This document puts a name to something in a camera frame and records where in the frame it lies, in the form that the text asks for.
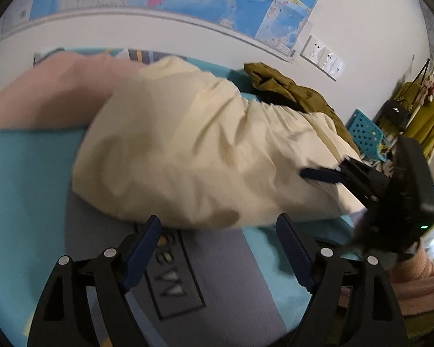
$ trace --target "cream fabric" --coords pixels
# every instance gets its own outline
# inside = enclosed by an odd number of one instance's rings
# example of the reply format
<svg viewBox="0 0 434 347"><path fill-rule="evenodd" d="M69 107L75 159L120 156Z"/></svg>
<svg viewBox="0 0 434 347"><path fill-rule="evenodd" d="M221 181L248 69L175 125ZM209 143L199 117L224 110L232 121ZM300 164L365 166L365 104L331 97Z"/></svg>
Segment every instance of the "cream fabric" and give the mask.
<svg viewBox="0 0 434 347"><path fill-rule="evenodd" d="M73 190L125 220L224 228L336 217L362 204L303 167L358 158L324 114L247 101L228 80L176 57L140 70L93 121Z"/></svg>

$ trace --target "hanging clothes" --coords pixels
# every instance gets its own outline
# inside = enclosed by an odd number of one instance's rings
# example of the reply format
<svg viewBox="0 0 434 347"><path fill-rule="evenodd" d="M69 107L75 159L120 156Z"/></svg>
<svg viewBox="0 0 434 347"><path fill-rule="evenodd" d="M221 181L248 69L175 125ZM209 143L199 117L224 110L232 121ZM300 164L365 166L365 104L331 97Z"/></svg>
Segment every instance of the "hanging clothes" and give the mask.
<svg viewBox="0 0 434 347"><path fill-rule="evenodd" d="M337 134L345 140L358 154L360 150L352 139L343 122L334 112L325 98L313 89L298 86L293 80L282 75L268 65L259 63L244 64L245 72L252 78L252 85L257 90L273 91L299 104L307 113L323 112L331 118L336 126Z"/></svg>
<svg viewBox="0 0 434 347"><path fill-rule="evenodd" d="M434 98L426 104L420 101L422 98L427 100L430 92L434 92L434 83L421 87L417 83L407 82L394 96L394 100L399 101L402 107L410 110L412 114L420 107L403 134L421 144L426 160L434 153ZM398 129L386 117L381 117L378 125L386 134L393 137L399 135Z"/></svg>

